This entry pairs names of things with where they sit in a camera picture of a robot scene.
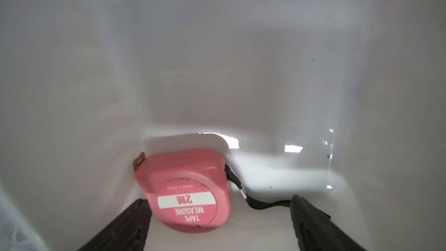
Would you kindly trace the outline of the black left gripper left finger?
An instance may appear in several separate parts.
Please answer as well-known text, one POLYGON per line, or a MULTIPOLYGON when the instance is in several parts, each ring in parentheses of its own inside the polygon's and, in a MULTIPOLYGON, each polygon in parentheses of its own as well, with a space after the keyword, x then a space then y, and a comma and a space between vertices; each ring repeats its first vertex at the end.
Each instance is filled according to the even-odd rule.
POLYGON ((143 251, 152 211, 146 199, 137 199, 80 251, 143 251))

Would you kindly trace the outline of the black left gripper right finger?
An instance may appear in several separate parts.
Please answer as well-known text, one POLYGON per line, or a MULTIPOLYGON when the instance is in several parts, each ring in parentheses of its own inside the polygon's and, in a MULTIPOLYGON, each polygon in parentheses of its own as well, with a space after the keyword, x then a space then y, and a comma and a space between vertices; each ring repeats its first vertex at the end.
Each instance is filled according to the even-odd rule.
POLYGON ((298 195, 294 195, 291 199, 290 214, 301 251, 364 250, 327 215, 298 195))

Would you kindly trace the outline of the pink tape measure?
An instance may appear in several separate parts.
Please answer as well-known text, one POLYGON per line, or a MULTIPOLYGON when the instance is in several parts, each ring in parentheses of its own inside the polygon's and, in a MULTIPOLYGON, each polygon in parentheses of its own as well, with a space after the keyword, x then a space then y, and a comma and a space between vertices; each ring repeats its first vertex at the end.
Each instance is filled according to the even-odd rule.
POLYGON ((246 193, 225 158, 209 149, 146 156, 133 161, 135 178, 155 217, 173 230, 204 233, 218 229, 230 216, 230 185, 254 210, 290 207, 290 200, 258 201, 246 193))

